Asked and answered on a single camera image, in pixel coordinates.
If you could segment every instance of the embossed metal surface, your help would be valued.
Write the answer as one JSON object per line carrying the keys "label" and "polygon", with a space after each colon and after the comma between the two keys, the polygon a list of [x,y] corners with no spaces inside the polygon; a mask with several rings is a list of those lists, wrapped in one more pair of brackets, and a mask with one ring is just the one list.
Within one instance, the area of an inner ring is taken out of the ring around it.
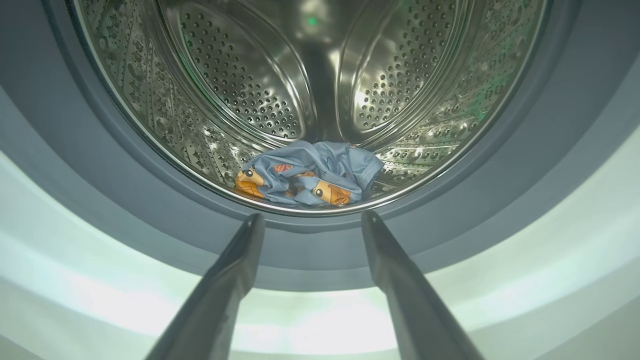
{"label": "embossed metal surface", "polygon": [[[249,206],[331,215],[441,174],[497,117],[545,0],[76,0],[115,101],[160,154]],[[281,208],[233,191],[253,156],[298,139],[385,162],[372,199]]]}

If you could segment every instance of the white glossy surface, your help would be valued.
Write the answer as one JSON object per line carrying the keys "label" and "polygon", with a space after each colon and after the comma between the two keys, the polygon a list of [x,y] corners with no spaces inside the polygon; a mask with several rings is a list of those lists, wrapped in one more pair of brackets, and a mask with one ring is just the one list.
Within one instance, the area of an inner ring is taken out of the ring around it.
{"label": "white glossy surface", "polygon": [[[627,83],[637,86],[639,74],[636,64]],[[572,307],[585,306],[589,311],[556,313],[558,322],[578,325],[558,327],[564,330],[552,331],[552,338],[532,335],[535,349],[522,357],[532,359],[640,295],[640,286],[630,288],[627,283],[635,274],[628,269],[637,267],[640,256],[636,224],[640,167],[629,166],[637,163],[638,153],[640,131],[535,223],[481,254],[427,275],[474,340],[483,329],[517,323],[541,309],[562,309],[554,304],[604,283],[602,279],[617,279],[607,282],[607,293],[591,289],[589,299],[571,297]],[[136,252],[88,225],[4,155],[0,155],[0,276],[39,299],[98,320],[92,326],[114,325],[133,338],[145,339],[162,332],[198,281],[197,276]],[[588,306],[591,303],[597,304],[597,311]],[[11,305],[15,303],[3,302],[0,307]],[[37,320],[29,324],[38,326]],[[56,326],[70,338],[86,331],[65,323]],[[515,327],[516,332],[526,330],[524,325]],[[35,346],[24,335],[29,332],[17,332],[6,324],[0,331],[19,344]],[[376,288],[324,293],[254,289],[242,303],[232,344],[235,351],[273,354],[356,354],[395,346],[386,302]],[[506,354],[495,349],[500,345],[478,346],[485,354]],[[91,349],[78,354],[82,355],[69,355],[67,360],[82,359]]]}

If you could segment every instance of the gray rubber gasket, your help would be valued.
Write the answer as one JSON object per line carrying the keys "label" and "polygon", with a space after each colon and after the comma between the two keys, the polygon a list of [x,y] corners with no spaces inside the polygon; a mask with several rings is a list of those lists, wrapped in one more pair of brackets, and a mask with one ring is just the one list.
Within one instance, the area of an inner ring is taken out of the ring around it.
{"label": "gray rubber gasket", "polygon": [[[578,13],[576,3],[552,7],[539,54],[502,114],[514,119],[526,114],[522,123],[498,121],[456,167],[411,199],[378,209],[423,271],[476,254],[530,224],[583,182],[637,126],[638,119],[622,116],[625,108],[606,122],[594,121],[637,55],[634,34],[640,24],[634,14],[640,6],[590,0]],[[30,124],[23,122],[20,133],[18,122],[3,120],[2,150],[89,223],[156,259],[203,273],[239,219],[254,211],[216,200],[173,169],[121,119],[97,78],[83,83],[83,76],[95,73],[74,38],[64,4],[45,3],[46,12],[37,0],[8,7],[0,15],[0,45],[20,56],[0,59],[0,84]],[[18,28],[20,38],[12,36]],[[113,120],[116,128],[107,129],[97,117]],[[126,136],[116,141],[118,131]],[[41,147],[34,145],[38,138]],[[587,138],[587,145],[578,146]],[[36,148],[41,153],[31,151]],[[68,168],[54,166],[54,158]],[[72,186],[82,182],[89,185],[84,190]],[[358,215],[304,221],[266,217],[270,228],[256,286],[294,291],[372,286]]]}

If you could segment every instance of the blue cloth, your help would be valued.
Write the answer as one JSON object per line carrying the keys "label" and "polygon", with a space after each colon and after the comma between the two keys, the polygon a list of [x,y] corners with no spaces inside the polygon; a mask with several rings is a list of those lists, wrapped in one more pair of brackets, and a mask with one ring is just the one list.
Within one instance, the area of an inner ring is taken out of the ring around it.
{"label": "blue cloth", "polygon": [[281,204],[345,205],[366,198],[383,165],[347,143],[297,141],[251,159],[236,189]]}

